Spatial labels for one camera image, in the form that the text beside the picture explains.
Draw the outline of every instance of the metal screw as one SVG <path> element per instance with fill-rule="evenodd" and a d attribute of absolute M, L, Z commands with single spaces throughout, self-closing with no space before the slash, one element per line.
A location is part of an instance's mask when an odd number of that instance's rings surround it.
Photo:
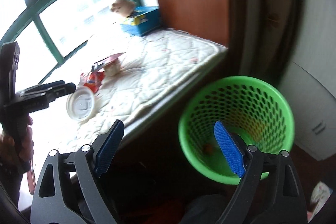
<path fill-rule="evenodd" d="M 49 152 L 49 156 L 53 157 L 54 155 L 57 154 L 57 150 L 53 149 Z"/>
<path fill-rule="evenodd" d="M 255 152 L 255 151 L 257 151 L 257 147 L 256 147 L 255 145 L 249 145 L 249 146 L 247 147 L 247 149 L 248 149 L 249 151 L 251 151 L 251 152 Z"/>
<path fill-rule="evenodd" d="M 283 155 L 284 157 L 288 157 L 289 153 L 286 150 L 282 150 L 281 155 Z"/>
<path fill-rule="evenodd" d="M 83 145 L 83 146 L 82 146 L 82 151 L 83 151 L 83 152 L 89 151 L 89 150 L 90 150 L 90 148 L 91 148 L 91 146 L 90 146 L 90 145 L 88 145 L 88 144 L 86 144 L 86 145 Z"/>

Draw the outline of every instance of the human hand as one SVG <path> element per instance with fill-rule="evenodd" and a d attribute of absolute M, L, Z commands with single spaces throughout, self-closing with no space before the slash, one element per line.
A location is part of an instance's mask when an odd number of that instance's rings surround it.
<path fill-rule="evenodd" d="M 27 134 L 24 140 L 22 140 L 22 150 L 19 153 L 19 157 L 23 161 L 31 160 L 34 154 L 34 142 L 32 140 L 33 130 L 30 127 L 33 124 L 33 119 L 30 116 L 28 116 L 27 124 L 29 125 L 27 126 Z M 14 152 L 15 149 L 13 138 L 2 132 L 2 134 L 0 134 L 0 157 L 2 161 L 9 165 L 15 165 L 16 155 Z"/>

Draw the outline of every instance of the white cabinet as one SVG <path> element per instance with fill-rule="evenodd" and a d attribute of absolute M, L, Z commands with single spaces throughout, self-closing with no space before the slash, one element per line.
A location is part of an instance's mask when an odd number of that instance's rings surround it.
<path fill-rule="evenodd" d="M 336 0 L 303 0 L 297 40 L 279 85 L 295 143 L 317 160 L 336 153 Z"/>
<path fill-rule="evenodd" d="M 317 160 L 336 152 L 336 99 L 314 77 L 291 63 L 278 87 L 295 119 L 295 143 Z"/>

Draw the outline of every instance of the white quilted mat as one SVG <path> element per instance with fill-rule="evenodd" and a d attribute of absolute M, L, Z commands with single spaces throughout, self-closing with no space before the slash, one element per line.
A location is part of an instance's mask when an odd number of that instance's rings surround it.
<path fill-rule="evenodd" d="M 213 42 L 174 30 L 133 38 L 119 58 L 122 71 L 105 78 L 96 94 L 97 114 L 80 123 L 72 140 L 61 143 L 60 151 L 76 151 L 91 144 L 116 119 L 127 126 L 220 51 Z"/>
<path fill-rule="evenodd" d="M 105 37 L 109 44 L 104 42 L 104 45 L 110 45 L 112 37 L 115 39 L 116 34 Z M 37 177 L 51 149 L 58 149 L 60 153 L 77 151 L 82 145 L 91 144 L 97 135 L 106 133 L 116 119 L 123 121 L 125 126 L 129 125 L 226 49 L 175 30 L 158 30 L 145 37 L 126 35 L 122 38 L 118 34 L 118 39 L 120 43 L 106 49 L 100 59 L 112 53 L 126 52 L 119 58 L 121 72 L 103 80 L 96 93 L 96 115 L 93 118 L 84 123 L 71 120 L 66 113 L 66 97 L 58 98 L 48 109 L 32 113 Z M 90 43 L 95 45 L 96 42 L 91 40 Z M 55 71 L 48 82 L 79 79 L 79 67 L 83 65 L 78 60 L 85 57 L 87 64 L 97 61 L 94 54 L 90 56 L 92 60 L 87 57 L 87 52 L 94 48 L 97 47 L 78 52 L 69 60 L 72 63 L 67 67 L 64 65 L 63 71 L 63 66 Z"/>

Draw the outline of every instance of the black handle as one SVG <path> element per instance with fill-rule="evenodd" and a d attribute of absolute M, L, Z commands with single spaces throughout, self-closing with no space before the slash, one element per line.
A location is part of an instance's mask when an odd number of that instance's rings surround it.
<path fill-rule="evenodd" d="M 12 158 L 14 160 L 14 164 L 17 167 L 17 171 L 20 174 L 24 174 L 30 170 L 29 161 L 24 162 L 19 154 L 22 150 L 22 140 L 25 138 L 27 134 L 27 126 L 28 126 L 28 116 L 21 116 L 17 118 L 8 117 L 5 121 L 2 122 L 2 128 L 4 130 L 4 134 L 10 135 L 14 140 L 14 148 L 12 153 Z"/>

